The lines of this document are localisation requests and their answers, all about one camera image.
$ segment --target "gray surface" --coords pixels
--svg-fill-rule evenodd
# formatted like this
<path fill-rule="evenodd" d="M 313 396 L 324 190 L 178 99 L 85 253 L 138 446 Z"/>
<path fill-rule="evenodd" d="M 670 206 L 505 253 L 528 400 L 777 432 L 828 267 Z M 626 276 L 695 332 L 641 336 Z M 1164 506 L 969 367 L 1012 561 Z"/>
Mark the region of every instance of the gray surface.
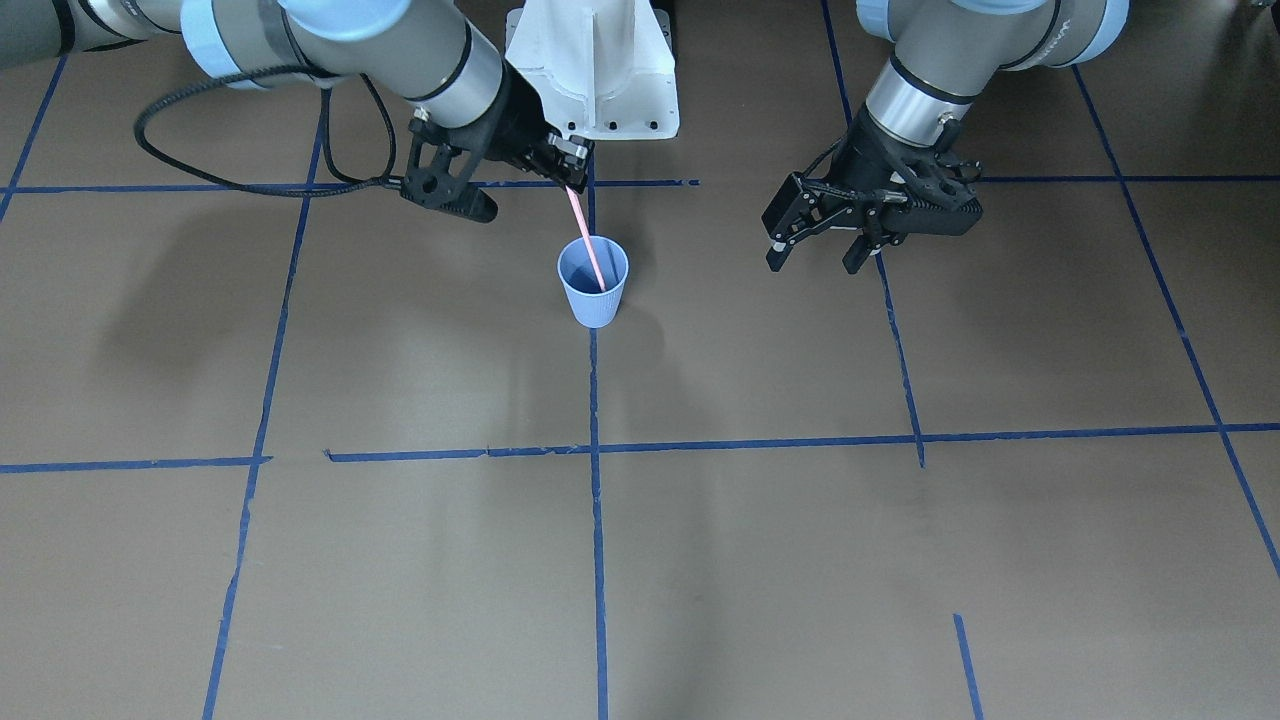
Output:
<path fill-rule="evenodd" d="M 462 5 L 498 37 L 512 4 Z M 1280 42 L 1234 5 L 1135 4 L 1083 69 L 1124 172 L 1280 174 L 1251 140 L 1280 117 Z M 829 10 L 856 104 L 886 46 Z M 1070 70 L 979 100 L 961 154 L 1039 181 L 887 250 L 891 315 L 874 266 L 840 266 L 849 233 L 763 261 L 760 211 L 845 124 L 820 4 L 676 19 L 681 137 L 596 169 L 699 182 L 596 188 L 632 275 L 594 386 L 558 191 L 493 190 L 489 225 L 381 191 L 307 204 L 278 336 L 302 202 L 33 192 L 196 182 L 129 132 L 200 77 L 175 42 L 68 60 L 0 219 L 0 716 L 585 720 L 607 694 L 617 719 L 959 720 L 956 616 L 987 717 L 1275 716 L 1277 560 L 1244 489 L 1275 533 L 1280 184 L 1129 183 L 1222 419 L 1263 423 L 1231 429 L 1238 477 Z M 3 182 L 52 72 L 0 76 Z M 188 110 L 157 143 L 306 177 L 314 92 Z M 379 169 L 356 83 L 334 123 L 343 167 Z M 1178 434 L 970 434 L 1132 427 Z"/>

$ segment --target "blue cup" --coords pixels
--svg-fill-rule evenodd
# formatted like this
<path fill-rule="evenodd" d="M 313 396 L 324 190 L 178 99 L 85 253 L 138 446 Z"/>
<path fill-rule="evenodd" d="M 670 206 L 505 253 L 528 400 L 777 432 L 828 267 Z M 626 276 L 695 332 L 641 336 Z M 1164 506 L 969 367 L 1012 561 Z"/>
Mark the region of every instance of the blue cup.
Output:
<path fill-rule="evenodd" d="M 603 328 L 618 313 L 622 286 L 627 282 L 631 263 L 622 246 L 607 237 L 593 234 L 591 247 L 600 263 L 600 274 L 604 275 L 604 292 L 600 292 L 600 283 L 595 279 L 591 258 L 586 254 L 581 237 L 561 250 L 556 269 L 577 322 L 589 328 Z"/>

